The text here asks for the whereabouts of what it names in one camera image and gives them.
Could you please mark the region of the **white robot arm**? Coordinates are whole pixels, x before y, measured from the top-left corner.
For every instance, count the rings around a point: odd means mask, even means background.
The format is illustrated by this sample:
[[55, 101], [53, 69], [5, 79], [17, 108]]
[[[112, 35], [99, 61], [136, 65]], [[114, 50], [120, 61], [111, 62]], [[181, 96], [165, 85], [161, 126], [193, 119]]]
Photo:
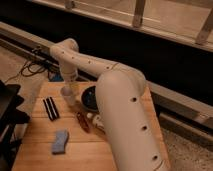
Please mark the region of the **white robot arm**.
[[169, 171], [141, 102], [146, 78], [140, 70], [82, 54], [72, 38], [53, 44], [50, 55], [65, 82], [80, 70], [97, 79], [96, 104], [118, 171]]

